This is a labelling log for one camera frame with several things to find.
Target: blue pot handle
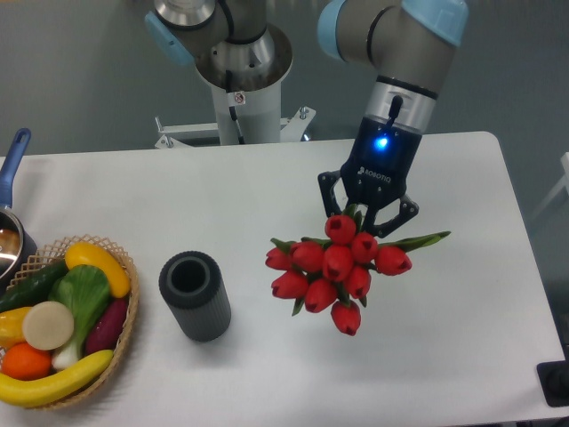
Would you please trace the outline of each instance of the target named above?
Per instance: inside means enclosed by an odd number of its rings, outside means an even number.
[[[29,129],[19,129],[14,135],[8,155],[0,169],[0,207],[12,207],[12,185],[21,159],[24,157],[28,142],[32,137]]]

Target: pot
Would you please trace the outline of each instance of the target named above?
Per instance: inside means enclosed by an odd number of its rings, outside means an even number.
[[[0,169],[0,295],[28,257],[36,253],[36,243],[12,212],[12,185],[20,161],[31,138],[29,129],[19,129]]]

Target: purple eggplant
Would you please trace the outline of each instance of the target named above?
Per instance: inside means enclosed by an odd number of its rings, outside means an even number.
[[[85,356],[99,350],[114,350],[118,337],[123,332],[128,303],[114,300],[100,317],[85,341]]]

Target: blue led light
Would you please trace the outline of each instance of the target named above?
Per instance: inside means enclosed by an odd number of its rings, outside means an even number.
[[[380,138],[376,139],[374,142],[375,149],[379,151],[383,151],[389,144],[389,140],[385,136],[381,136]]]

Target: yellow vegetable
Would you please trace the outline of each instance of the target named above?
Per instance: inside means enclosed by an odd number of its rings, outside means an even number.
[[[92,265],[103,270],[114,298],[123,298],[131,290],[131,282],[121,265],[100,246],[77,242],[65,253],[65,263],[70,270],[77,265]]]
[[[33,381],[14,380],[0,374],[0,400],[17,407],[40,407],[81,389],[107,369],[112,350],[101,350],[73,366]]]
[[[26,341],[21,324],[30,309],[31,307],[22,307],[0,313],[0,347],[9,349],[18,342]]]

